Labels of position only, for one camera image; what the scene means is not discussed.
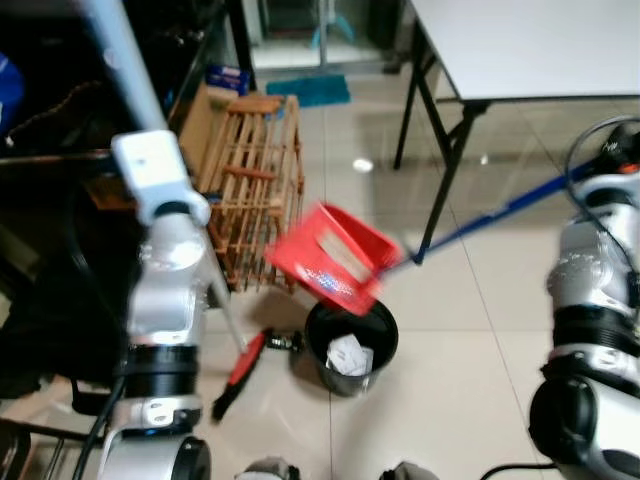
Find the light blue pole red broom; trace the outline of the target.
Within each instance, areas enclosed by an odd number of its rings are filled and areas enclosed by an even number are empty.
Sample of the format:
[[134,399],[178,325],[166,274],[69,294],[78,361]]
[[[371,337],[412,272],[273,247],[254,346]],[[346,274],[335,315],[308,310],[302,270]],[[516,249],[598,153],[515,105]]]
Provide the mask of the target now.
[[[93,35],[108,60],[108,67],[120,96],[123,97],[134,122],[138,125],[137,132],[172,131],[169,124],[166,123],[163,110],[160,108],[160,102],[157,100],[154,86],[148,76],[145,60],[142,58],[140,47],[134,37],[131,22],[125,13],[123,1],[82,0],[82,5],[86,9],[88,19],[90,19]],[[236,366],[230,372],[223,393],[212,403],[211,419],[214,422],[220,422],[241,394],[247,379],[250,378],[257,357],[260,355],[262,339],[246,338],[236,328],[233,308],[230,306],[227,279],[218,264],[209,239],[209,224],[202,228],[204,228],[210,250],[210,287],[209,293],[207,293],[207,306],[209,306],[209,298],[214,297],[218,306],[223,308],[229,333],[239,351]]]

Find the grey robot foot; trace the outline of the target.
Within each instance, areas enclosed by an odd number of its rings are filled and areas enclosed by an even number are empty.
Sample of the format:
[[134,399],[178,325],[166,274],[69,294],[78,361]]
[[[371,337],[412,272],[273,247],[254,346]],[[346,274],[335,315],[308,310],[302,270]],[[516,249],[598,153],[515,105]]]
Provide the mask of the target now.
[[429,468],[402,461],[396,467],[385,470],[378,480],[440,480],[440,477]]
[[266,457],[253,461],[234,480],[300,480],[300,470],[282,457]]

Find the red dustpan with blue handle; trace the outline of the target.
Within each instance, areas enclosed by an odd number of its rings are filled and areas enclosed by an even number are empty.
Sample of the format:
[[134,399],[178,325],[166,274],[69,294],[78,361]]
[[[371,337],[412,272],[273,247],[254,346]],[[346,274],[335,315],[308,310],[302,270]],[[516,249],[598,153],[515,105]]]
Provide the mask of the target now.
[[[392,238],[384,236],[380,230],[370,227],[349,212],[329,204],[320,204],[307,211],[288,232],[276,238],[268,247],[265,259],[325,305],[343,308],[352,314],[365,314],[378,298],[381,279],[390,271],[420,265],[430,252],[460,241],[477,230],[488,228],[516,212],[529,209],[544,198],[566,192],[568,188],[596,174],[588,164],[575,166],[567,175],[558,175],[513,198],[499,209],[477,216],[448,236],[434,242],[424,241],[417,250],[408,253]],[[317,239],[325,230],[337,233],[365,261],[371,271],[366,282],[356,282],[321,250]]]

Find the white folding table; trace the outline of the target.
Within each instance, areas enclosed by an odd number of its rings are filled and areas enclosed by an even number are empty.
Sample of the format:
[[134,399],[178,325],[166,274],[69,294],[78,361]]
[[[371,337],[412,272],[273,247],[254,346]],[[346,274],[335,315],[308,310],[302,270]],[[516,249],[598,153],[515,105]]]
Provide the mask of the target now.
[[420,265],[476,119],[495,102],[639,99],[640,0],[407,0],[415,27],[394,168],[420,102],[445,164]]

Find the brown cardboard sheet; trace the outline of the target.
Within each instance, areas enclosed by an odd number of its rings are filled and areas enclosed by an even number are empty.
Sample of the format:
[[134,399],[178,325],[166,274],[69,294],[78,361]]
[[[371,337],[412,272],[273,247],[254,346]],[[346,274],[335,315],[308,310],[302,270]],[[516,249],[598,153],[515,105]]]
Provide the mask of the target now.
[[207,156],[216,142],[215,137],[220,131],[225,111],[238,97],[234,90],[201,84],[195,92],[195,97],[189,101],[189,109],[180,128],[178,140],[191,174],[192,186],[197,191],[205,191],[201,182]]

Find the black round waste bin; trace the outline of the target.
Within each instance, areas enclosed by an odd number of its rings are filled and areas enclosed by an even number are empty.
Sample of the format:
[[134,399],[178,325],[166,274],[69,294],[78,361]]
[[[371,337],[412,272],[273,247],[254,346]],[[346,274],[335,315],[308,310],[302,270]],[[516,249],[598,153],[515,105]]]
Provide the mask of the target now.
[[[375,365],[369,375],[348,378],[325,367],[325,353],[330,340],[343,335],[355,334],[364,346],[374,348]],[[396,355],[399,328],[389,308],[379,301],[374,302],[365,314],[352,314],[343,308],[317,303],[308,314],[303,329],[305,348],[314,358],[317,371],[326,389],[335,396],[361,396],[372,387],[380,372]]]

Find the wooden slat crate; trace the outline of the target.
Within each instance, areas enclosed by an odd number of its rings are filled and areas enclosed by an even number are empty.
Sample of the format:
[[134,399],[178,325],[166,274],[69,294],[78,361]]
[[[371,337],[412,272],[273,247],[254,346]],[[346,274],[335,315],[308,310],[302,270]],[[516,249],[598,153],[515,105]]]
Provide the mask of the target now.
[[296,287],[266,252],[300,215],[301,150],[294,95],[251,93],[220,110],[196,187],[212,205],[207,233],[234,292]]

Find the black cabinet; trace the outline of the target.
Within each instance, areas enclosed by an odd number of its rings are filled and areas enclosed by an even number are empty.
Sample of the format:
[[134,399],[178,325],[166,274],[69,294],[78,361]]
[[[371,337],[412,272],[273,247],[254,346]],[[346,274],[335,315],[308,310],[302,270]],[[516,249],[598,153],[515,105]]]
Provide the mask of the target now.
[[[166,123],[187,116],[225,0],[122,0]],[[119,349],[74,268],[76,233],[106,298],[124,300],[136,205],[111,154],[138,125],[82,0],[0,0],[0,401],[55,376],[104,385]]]

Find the grey right robot foot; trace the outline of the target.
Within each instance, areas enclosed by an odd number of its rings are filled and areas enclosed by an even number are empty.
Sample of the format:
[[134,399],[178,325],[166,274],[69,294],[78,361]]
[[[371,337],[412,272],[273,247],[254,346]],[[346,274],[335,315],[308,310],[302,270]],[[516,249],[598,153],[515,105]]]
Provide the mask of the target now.
[[440,480],[440,477],[429,468],[402,461],[396,467],[385,470],[378,480]]

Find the grey left robot foot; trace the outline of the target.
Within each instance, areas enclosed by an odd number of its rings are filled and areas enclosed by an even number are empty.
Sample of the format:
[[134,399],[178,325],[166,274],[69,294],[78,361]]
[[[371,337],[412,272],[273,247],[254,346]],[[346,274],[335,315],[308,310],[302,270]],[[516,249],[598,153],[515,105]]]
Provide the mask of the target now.
[[266,457],[253,461],[234,480],[300,480],[300,470],[282,457]]

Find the small blue box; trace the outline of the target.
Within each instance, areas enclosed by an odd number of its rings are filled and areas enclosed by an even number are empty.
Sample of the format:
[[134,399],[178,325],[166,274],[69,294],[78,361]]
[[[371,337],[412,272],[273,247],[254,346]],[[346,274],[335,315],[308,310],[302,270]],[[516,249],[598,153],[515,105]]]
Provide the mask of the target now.
[[250,92],[252,74],[238,67],[209,65],[204,79],[207,86],[234,92],[237,96],[246,96]]

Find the crumpled white paper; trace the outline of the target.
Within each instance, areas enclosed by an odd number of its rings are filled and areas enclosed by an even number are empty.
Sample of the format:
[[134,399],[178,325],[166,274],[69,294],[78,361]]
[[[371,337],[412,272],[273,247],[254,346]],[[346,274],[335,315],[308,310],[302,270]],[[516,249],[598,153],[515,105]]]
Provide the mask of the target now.
[[355,334],[330,340],[326,348],[325,367],[339,375],[348,378],[369,375],[374,365],[374,348],[364,346]]

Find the blue floor mat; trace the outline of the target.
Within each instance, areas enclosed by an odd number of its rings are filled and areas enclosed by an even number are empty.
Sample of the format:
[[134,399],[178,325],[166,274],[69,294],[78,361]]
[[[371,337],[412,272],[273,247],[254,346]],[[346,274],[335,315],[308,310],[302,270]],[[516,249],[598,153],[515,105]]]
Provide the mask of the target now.
[[351,101],[351,92],[344,76],[280,79],[266,84],[266,93],[296,96],[301,108],[326,108]]

